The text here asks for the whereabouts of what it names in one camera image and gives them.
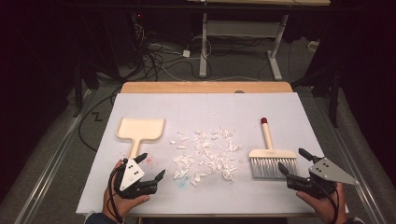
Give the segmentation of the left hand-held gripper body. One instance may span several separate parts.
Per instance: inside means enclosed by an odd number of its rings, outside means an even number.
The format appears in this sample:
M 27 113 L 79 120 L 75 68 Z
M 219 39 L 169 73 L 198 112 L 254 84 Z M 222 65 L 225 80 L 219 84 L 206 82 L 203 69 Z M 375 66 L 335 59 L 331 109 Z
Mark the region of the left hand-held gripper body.
M 120 170 L 116 172 L 114 189 L 123 199 L 135 199 L 141 195 L 154 194 L 157 184 L 150 181 L 141 181 L 144 171 L 134 159 L 124 159 Z

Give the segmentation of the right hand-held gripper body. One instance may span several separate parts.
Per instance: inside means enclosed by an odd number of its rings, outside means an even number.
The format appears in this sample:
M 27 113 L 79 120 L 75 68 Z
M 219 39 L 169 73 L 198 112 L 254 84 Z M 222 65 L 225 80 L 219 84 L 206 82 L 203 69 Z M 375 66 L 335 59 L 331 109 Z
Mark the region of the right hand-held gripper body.
M 359 181 L 334 162 L 323 157 L 315 157 L 313 165 L 308 168 L 309 177 L 300 177 L 286 173 L 289 189 L 299 190 L 308 195 L 321 199 L 336 191 L 338 183 L 359 185 Z

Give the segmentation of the cream hand brush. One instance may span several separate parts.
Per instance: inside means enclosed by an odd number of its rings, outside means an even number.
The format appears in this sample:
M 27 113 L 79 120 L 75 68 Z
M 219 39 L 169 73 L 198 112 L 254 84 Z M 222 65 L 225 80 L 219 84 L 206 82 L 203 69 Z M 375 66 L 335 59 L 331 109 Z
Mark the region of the cream hand brush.
M 266 149 L 253 149 L 249 152 L 251 172 L 253 178 L 283 179 L 285 176 L 278 168 L 287 169 L 287 173 L 297 175 L 297 155 L 286 149 L 274 149 L 272 136 L 267 118 L 261 118 L 262 133 Z

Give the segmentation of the pile of white paper scraps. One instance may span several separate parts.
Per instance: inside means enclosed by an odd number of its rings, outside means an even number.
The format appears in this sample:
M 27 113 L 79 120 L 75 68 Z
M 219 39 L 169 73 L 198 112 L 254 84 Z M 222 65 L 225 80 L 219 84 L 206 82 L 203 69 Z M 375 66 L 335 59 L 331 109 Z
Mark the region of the pile of white paper scraps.
M 173 180 L 179 184 L 190 183 L 197 187 L 206 177 L 216 176 L 224 181 L 234 181 L 235 173 L 245 161 L 242 145 L 234 138 L 234 130 L 194 130 L 177 132 L 169 145 L 176 151 L 172 159 Z

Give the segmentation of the person's right hand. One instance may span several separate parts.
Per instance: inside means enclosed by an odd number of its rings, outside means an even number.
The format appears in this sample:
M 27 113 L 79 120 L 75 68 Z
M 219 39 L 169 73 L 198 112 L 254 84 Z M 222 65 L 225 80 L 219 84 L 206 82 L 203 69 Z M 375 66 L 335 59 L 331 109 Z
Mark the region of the person's right hand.
M 316 199 L 302 191 L 297 191 L 296 196 L 310 205 L 324 224 L 345 224 L 347 222 L 346 199 L 342 183 L 337 184 L 337 191 L 331 195 L 338 208 L 336 220 L 333 220 L 335 212 L 329 199 Z

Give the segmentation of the person's left hand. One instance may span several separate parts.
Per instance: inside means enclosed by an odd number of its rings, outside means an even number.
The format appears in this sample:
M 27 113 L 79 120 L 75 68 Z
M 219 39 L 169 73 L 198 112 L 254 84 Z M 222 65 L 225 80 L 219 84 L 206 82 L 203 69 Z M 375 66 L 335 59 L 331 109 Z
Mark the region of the person's left hand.
M 110 173 L 110 177 L 111 183 L 106 187 L 102 208 L 102 213 L 106 216 L 113 220 L 125 219 L 133 208 L 150 200 L 148 195 L 142 195 L 135 199 L 122 199 L 114 190 L 115 177 L 113 173 Z

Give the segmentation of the cream plastic dustpan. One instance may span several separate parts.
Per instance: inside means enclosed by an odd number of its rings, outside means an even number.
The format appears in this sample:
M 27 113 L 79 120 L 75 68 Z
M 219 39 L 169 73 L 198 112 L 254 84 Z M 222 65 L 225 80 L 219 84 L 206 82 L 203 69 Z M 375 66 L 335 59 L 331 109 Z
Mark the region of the cream plastic dustpan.
M 144 141 L 158 140 L 163 134 L 163 127 L 163 119 L 122 118 L 116 130 L 116 136 L 132 141 L 129 157 L 134 159 L 140 144 Z

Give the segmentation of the black metal stand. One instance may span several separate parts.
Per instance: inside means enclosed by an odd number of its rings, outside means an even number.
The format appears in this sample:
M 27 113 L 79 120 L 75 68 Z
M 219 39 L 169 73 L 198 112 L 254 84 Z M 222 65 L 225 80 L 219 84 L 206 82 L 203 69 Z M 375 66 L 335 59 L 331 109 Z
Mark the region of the black metal stand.
M 312 86 L 311 92 L 315 97 L 329 95 L 328 116 L 334 128 L 338 127 L 337 106 L 341 70 L 342 66 L 340 63 L 329 63 L 319 68 L 316 72 L 306 73 L 304 77 L 291 83 L 293 89 L 300 86 Z
M 74 67 L 75 118 L 80 114 L 83 107 L 82 83 L 85 83 L 89 90 L 97 90 L 99 88 L 95 67 L 91 62 L 80 62 Z

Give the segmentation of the white foam board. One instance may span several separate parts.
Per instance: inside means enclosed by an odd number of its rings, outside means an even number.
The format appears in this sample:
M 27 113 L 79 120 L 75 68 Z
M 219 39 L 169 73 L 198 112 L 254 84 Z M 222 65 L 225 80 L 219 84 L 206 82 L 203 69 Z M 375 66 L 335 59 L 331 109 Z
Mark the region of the white foam board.
M 265 146 L 261 120 L 267 119 L 276 149 L 304 148 L 321 156 L 322 149 L 295 93 L 126 94 L 117 96 L 96 153 L 77 211 L 99 211 L 108 176 L 130 151 L 130 141 L 117 137 L 120 120 L 163 119 L 160 139 L 140 146 L 148 156 L 141 162 L 147 180 L 164 178 L 149 202 L 136 207 L 136 216 L 309 216 L 313 210 L 283 181 L 256 180 L 248 153 Z M 214 156 L 225 154 L 233 179 L 212 171 L 201 158 L 189 176 L 174 178 L 176 158 L 192 156 L 197 134 L 204 132 Z

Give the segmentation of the wooden table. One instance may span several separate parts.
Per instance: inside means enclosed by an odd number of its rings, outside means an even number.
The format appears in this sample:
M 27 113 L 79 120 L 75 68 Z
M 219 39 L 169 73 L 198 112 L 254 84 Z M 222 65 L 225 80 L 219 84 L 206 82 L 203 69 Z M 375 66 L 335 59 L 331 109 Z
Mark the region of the wooden table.
M 295 93 L 287 83 L 269 82 L 141 82 L 125 84 L 122 93 L 126 94 L 227 94 L 227 93 Z M 269 181 L 283 181 L 282 179 L 259 179 Z M 279 217 L 269 216 L 248 216 L 248 215 L 215 215 L 215 216 L 154 216 L 154 217 Z

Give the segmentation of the aluminium floor rail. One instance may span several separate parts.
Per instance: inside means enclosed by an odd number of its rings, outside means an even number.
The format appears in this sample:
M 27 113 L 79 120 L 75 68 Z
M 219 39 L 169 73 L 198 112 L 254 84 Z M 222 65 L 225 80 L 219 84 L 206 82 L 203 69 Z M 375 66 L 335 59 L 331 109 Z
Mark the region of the aluminium floor rail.
M 84 106 L 77 112 L 76 115 L 72 117 L 71 121 L 69 122 L 63 138 L 56 147 L 54 153 L 49 158 L 48 163 L 38 178 L 31 194 L 17 216 L 14 224 L 32 223 L 39 206 L 45 198 L 47 191 L 49 190 L 50 185 L 56 176 L 62 161 L 64 160 L 68 145 L 72 137 L 75 135 L 78 125 L 82 121 L 83 114 L 88 111 L 87 106 L 92 102 L 95 94 L 96 91 L 85 91 L 82 98 L 82 103 Z
M 390 224 L 394 187 L 362 135 L 345 96 L 339 96 L 336 121 L 329 117 L 328 98 L 313 97 L 304 108 L 324 155 L 360 182 L 344 186 L 349 214 L 366 224 Z

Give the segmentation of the white metal desk frame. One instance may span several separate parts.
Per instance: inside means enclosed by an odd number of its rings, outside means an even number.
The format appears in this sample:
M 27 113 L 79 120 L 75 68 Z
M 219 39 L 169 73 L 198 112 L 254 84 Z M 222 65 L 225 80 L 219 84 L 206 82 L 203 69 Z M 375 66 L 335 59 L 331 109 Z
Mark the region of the white metal desk frame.
M 330 0 L 188 0 L 189 2 L 198 2 L 202 7 L 214 7 L 225 4 L 239 6 L 247 5 L 248 7 L 327 7 L 331 4 Z M 208 77 L 209 62 L 208 57 L 212 50 L 208 38 L 210 36 L 226 37 L 270 37 L 273 38 L 273 46 L 266 51 L 267 61 L 272 69 L 275 80 L 281 80 L 282 76 L 276 61 L 276 54 L 280 46 L 289 14 L 283 14 L 278 21 L 253 21 L 252 19 L 212 19 L 206 12 L 203 13 L 202 20 L 202 39 L 199 77 Z

